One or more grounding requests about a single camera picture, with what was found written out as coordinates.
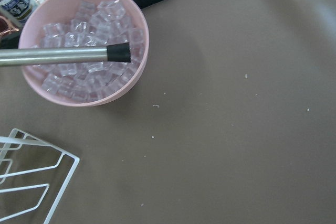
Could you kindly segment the pink mixing bowl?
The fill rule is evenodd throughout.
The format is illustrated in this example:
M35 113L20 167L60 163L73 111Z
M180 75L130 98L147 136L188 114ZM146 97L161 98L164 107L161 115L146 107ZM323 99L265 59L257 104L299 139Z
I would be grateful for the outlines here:
M105 47L127 43L130 62L23 66L26 82L56 104L89 107L114 101L139 80L149 52L149 29L133 0L46 0L31 15L20 48Z

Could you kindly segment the labelled bottle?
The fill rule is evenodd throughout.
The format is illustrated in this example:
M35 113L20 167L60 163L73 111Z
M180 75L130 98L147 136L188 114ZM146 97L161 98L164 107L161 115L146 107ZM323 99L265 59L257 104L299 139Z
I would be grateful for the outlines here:
M23 27L37 6L35 0L1 0L1 14L15 26Z

